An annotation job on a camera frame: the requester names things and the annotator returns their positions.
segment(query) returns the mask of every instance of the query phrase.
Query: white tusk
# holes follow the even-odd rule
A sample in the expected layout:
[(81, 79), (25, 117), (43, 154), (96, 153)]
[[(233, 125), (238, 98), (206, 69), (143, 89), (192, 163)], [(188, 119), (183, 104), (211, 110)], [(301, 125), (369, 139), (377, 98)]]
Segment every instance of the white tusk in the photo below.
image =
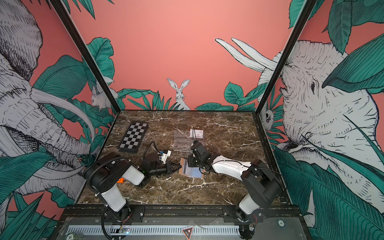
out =
[(58, 180), (58, 179), (64, 179), (68, 177), (72, 177), (79, 173), (81, 170), (83, 170), (83, 167), (79, 167), (75, 170), (71, 171), (58, 171), (51, 168), (48, 168), (46, 166), (43, 166), (39, 170), (37, 170), (33, 175), (35, 177), (46, 179), (46, 180)]
[(12, 138), (11, 134), (8, 132), (8, 129), (4, 126), (0, 126), (0, 149), (10, 157), (17, 157), (25, 154), (25, 152)]
[(248, 54), (256, 62), (260, 63), (268, 69), (275, 70), (277, 62), (264, 57), (263, 55), (261, 55), (261, 53), (256, 51), (256, 49), (252, 48), (250, 45), (246, 44), (243, 41), (240, 41), (236, 38), (232, 38), (232, 41), (236, 43), (246, 54)]
[(93, 142), (93, 139), (95, 137), (95, 129), (92, 125), (91, 120), (88, 118), (88, 116), (83, 111), (81, 111), (78, 107), (65, 101), (64, 99), (61, 99), (59, 97), (56, 97), (52, 94), (46, 93), (36, 88), (32, 88), (31, 99), (37, 103), (48, 103), (57, 107), (64, 108), (66, 110), (73, 112), (77, 116), (79, 116), (81, 119), (84, 120), (84, 122), (88, 125), (89, 129), (91, 130), (92, 142)]
[(244, 56), (239, 52), (236, 48), (232, 47), (229, 43), (226, 41), (223, 41), (219, 38), (215, 39), (216, 42), (218, 42), (220, 45), (222, 45), (237, 61), (239, 61), (242, 65), (253, 69), (258, 72), (264, 71), (265, 67), (258, 62), (255, 62), (254, 60)]

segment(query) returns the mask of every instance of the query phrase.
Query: marble tabletop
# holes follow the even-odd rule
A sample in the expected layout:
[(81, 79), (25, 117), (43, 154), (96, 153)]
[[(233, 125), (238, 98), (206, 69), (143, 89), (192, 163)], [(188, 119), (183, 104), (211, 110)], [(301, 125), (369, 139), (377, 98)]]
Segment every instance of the marble tabletop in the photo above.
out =
[[(118, 145), (131, 121), (149, 124), (137, 154), (118, 151)], [(122, 111), (100, 157), (118, 152), (136, 165), (141, 165), (145, 148), (151, 141), (155, 141), (159, 149), (172, 151), (168, 160), (178, 163), (181, 158), (187, 159), (188, 153), (173, 150), (174, 131), (189, 131), (193, 127), (204, 130), (204, 145), (210, 152), (239, 161), (253, 161), (258, 158), (267, 164), (253, 115), (244, 112)], [(236, 205), (248, 193), (240, 180), (215, 173), (205, 175), (204, 179), (197, 179), (175, 172), (161, 178), (152, 176), (144, 188), (134, 186), (128, 181), (118, 184), (118, 187), (131, 204)], [(96, 204), (100, 201), (85, 187), (78, 203)], [(278, 199), (275, 199), (273, 205), (279, 205)]]

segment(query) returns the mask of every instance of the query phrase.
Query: chessboard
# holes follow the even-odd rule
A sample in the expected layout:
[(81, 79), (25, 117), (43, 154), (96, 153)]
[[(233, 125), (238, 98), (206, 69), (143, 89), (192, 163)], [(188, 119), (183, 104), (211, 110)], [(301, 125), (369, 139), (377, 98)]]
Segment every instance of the chessboard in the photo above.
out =
[(123, 152), (137, 153), (147, 128), (148, 124), (146, 122), (131, 122), (127, 132), (120, 142), (119, 150)]

